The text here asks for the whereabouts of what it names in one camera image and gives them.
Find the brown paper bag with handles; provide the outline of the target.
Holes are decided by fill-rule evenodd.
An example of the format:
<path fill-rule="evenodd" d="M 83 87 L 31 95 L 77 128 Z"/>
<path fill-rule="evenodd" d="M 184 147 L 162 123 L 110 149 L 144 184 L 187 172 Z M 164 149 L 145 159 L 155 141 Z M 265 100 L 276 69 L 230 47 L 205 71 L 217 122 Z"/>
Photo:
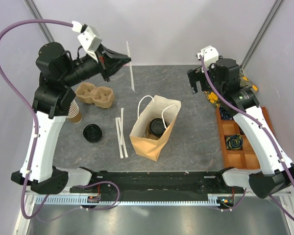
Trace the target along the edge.
<path fill-rule="evenodd" d="M 137 107 L 137 119 L 129 135 L 137 155 L 157 161 L 168 142 L 178 113 L 179 100 L 146 95 Z"/>

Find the black plastic cup lid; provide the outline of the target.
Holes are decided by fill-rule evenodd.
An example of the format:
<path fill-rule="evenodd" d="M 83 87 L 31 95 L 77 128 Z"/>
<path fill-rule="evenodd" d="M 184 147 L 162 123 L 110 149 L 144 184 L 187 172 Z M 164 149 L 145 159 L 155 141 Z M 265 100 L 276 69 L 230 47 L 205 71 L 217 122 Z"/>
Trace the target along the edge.
<path fill-rule="evenodd" d="M 161 137 L 165 130 L 166 129 L 161 118 L 155 118 L 149 124 L 149 131 L 155 136 Z"/>

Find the brown paper coffee cup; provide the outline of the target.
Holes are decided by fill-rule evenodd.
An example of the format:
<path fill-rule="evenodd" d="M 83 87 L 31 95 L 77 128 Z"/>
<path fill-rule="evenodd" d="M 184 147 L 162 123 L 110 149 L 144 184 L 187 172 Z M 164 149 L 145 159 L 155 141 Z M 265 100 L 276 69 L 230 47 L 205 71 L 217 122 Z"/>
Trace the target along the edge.
<path fill-rule="evenodd" d="M 160 139 L 158 136 L 155 136 L 152 133 L 147 133 L 147 135 L 145 136 L 145 138 L 151 139 L 151 140 L 158 140 L 158 139 Z"/>

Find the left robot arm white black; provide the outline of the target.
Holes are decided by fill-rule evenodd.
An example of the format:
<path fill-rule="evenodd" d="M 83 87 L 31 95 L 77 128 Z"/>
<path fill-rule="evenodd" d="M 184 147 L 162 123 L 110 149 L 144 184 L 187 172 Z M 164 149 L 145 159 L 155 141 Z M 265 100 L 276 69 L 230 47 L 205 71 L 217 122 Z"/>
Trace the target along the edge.
<path fill-rule="evenodd" d="M 30 106 L 34 113 L 33 129 L 26 159 L 11 181 L 30 186 L 37 194 L 59 194 L 66 187 L 81 186 L 94 192 L 98 181 L 86 168 L 62 169 L 53 166 L 59 132 L 76 96 L 72 87 L 101 74 L 105 81 L 117 73 L 131 58 L 99 45 L 92 58 L 86 54 L 72 59 L 71 53 L 58 42 L 39 49 L 36 66 L 40 70 L 39 87 Z"/>

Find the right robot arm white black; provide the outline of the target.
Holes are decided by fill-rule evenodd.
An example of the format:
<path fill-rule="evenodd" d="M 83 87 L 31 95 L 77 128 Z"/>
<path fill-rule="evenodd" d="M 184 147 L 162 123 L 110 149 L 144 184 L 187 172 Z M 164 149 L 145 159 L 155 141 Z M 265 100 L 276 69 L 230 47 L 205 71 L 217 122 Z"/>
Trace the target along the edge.
<path fill-rule="evenodd" d="M 214 182 L 219 192 L 232 186 L 249 188 L 259 198 L 266 198 L 294 183 L 294 162 L 284 152 L 269 128 L 254 89 L 240 75 L 234 59 L 218 59 L 207 67 L 187 71 L 195 94 L 197 84 L 212 102 L 224 108 L 238 124 L 259 162 L 256 170 L 230 168 Z"/>

